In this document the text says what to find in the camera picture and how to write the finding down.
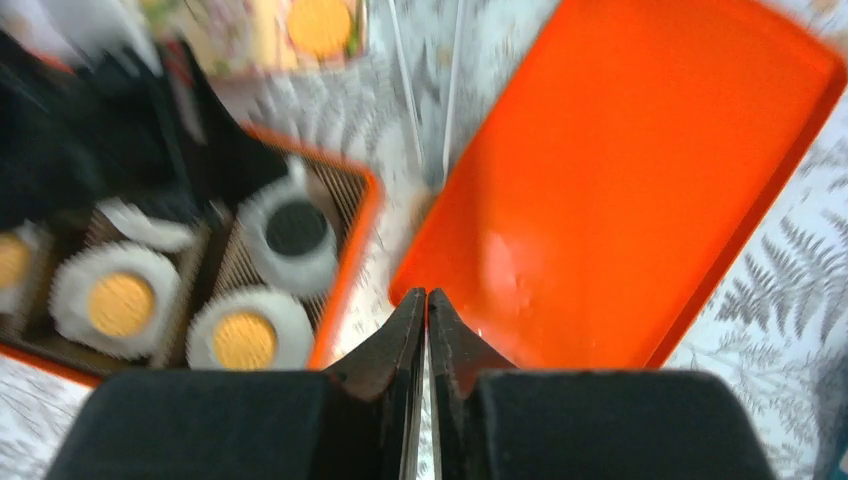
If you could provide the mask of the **black sandwich cookie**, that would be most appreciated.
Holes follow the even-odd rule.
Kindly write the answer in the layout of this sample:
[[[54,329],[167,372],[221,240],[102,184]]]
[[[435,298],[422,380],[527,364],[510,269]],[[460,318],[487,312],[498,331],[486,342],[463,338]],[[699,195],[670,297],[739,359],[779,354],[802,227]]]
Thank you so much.
[[[264,237],[276,254],[298,257],[319,247],[328,230],[320,209],[308,200],[296,199],[281,203],[271,212]]]

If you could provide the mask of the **orange cookie box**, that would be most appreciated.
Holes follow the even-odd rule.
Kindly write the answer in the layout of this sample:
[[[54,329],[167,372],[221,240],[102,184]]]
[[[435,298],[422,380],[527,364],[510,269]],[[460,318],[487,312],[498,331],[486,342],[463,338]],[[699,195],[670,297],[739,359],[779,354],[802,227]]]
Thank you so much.
[[[349,294],[361,271],[361,256],[381,203],[381,187],[377,177],[365,167],[335,153],[302,146],[259,126],[249,125],[246,132],[280,153],[300,155],[328,188],[340,213],[342,230],[334,284],[324,294],[299,300],[316,339],[307,364],[327,366]],[[212,222],[199,221],[194,225],[192,232],[196,240],[192,246],[176,253],[154,250],[170,260],[180,278],[168,326],[153,355],[120,359],[61,336],[48,305],[54,276],[63,262],[86,248],[132,241],[97,212],[66,218],[45,228],[52,240],[42,277],[20,315],[1,316],[1,355],[86,386],[94,386],[111,374],[131,368],[186,367],[188,327],[200,307],[227,291],[260,286],[264,282],[244,246],[238,220],[225,208],[216,208]]]

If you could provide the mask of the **orange box lid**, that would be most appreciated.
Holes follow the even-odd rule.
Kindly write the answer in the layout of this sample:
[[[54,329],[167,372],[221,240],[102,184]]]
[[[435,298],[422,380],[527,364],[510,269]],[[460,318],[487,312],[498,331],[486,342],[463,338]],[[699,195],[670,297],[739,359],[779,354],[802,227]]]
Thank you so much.
[[[564,1],[389,287],[531,368],[660,366],[847,83],[757,1]]]

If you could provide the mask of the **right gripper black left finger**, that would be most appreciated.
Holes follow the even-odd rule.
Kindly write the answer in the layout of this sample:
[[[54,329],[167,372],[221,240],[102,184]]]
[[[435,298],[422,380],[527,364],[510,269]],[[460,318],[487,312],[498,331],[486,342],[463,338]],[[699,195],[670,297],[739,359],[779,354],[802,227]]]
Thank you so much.
[[[412,479],[426,293],[320,371],[138,370],[83,405],[50,479]]]

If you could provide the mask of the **floral cookie tray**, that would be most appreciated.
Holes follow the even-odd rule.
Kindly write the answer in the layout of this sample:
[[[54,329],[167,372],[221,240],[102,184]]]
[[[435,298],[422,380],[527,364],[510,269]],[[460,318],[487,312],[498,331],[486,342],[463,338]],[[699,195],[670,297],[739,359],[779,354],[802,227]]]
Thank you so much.
[[[134,1],[159,38],[181,38],[200,67],[219,78],[313,72],[346,67],[368,48],[367,1],[344,1],[353,30],[343,50],[318,59],[301,53],[287,34],[293,1]]]

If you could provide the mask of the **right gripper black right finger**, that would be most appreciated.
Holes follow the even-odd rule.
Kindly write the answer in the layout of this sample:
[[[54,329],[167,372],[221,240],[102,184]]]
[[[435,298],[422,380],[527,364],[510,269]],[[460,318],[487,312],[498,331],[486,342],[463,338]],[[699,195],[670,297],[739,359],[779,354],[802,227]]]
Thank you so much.
[[[748,414],[687,370],[523,370],[428,295],[440,479],[771,479]]]

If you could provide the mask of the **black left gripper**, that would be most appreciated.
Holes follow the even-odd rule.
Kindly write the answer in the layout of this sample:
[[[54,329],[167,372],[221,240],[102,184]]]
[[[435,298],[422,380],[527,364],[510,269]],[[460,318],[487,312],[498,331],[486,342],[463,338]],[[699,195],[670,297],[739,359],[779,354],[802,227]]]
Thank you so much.
[[[239,126],[197,64],[190,70],[202,140],[171,81],[130,47],[63,70],[3,35],[2,228],[107,200],[192,225],[287,176],[284,157]]]

